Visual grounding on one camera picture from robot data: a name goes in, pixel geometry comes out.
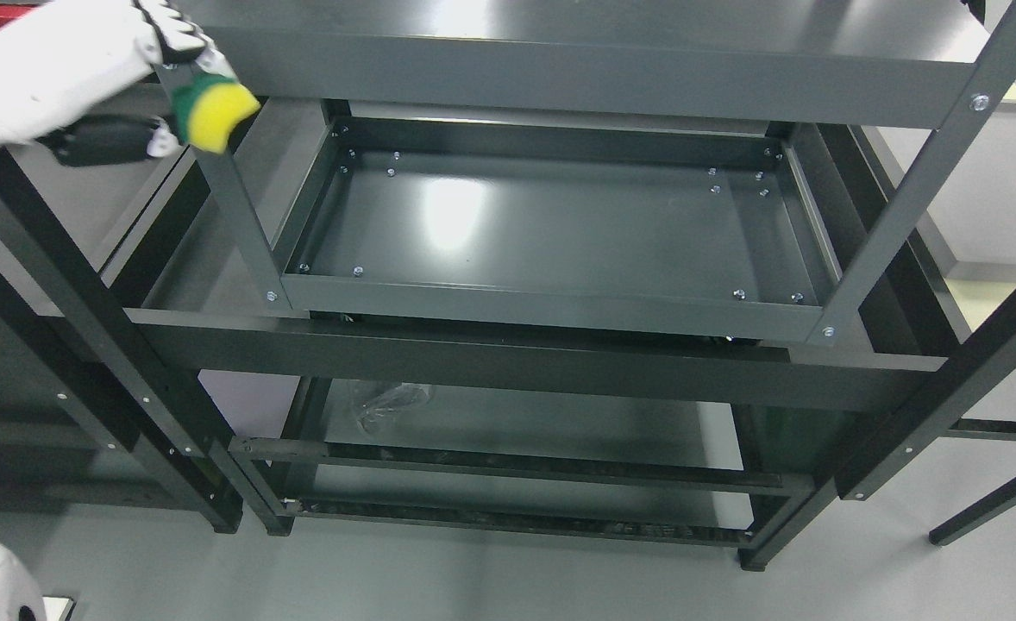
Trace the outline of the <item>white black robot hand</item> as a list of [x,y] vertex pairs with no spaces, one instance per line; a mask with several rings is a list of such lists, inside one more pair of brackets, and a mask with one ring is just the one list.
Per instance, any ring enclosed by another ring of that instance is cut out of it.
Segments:
[[127,164],[184,144],[173,114],[114,115],[96,106],[158,67],[241,82],[215,41],[169,1],[49,1],[0,28],[0,150],[41,142],[67,166]]

